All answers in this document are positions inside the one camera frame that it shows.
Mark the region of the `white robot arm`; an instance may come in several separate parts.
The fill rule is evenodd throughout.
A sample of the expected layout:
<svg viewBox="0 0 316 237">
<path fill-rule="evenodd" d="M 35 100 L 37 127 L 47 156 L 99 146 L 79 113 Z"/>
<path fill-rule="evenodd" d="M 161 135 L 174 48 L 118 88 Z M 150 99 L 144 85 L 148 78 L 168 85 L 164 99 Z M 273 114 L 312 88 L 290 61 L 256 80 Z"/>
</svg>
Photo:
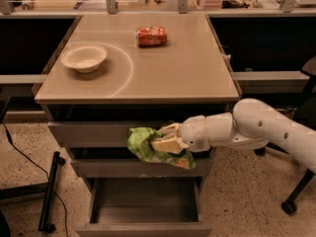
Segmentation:
<svg viewBox="0 0 316 237">
<path fill-rule="evenodd" d="M 259 149 L 272 143 L 316 172 L 316 131 L 256 99 L 239 101 L 230 113 L 191 117 L 159 131 L 163 136 L 150 141 L 158 151 L 178 154 L 184 149 L 201 152 L 216 146 Z"/>
</svg>

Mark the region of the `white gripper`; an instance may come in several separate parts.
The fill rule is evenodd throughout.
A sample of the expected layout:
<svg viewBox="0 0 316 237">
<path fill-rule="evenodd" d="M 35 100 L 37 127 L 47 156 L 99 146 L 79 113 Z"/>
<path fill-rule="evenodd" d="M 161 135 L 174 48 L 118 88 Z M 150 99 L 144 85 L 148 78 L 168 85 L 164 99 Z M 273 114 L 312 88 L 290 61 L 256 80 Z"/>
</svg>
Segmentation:
<svg viewBox="0 0 316 237">
<path fill-rule="evenodd" d="M 174 122 L 162 126 L 159 131 L 164 135 L 179 135 L 181 132 L 182 139 L 174 136 L 167 139 L 152 140 L 150 144 L 156 151 L 180 154 L 187 148 L 194 153 L 210 149 L 204 116 L 188 118 L 182 124 Z"/>
</svg>

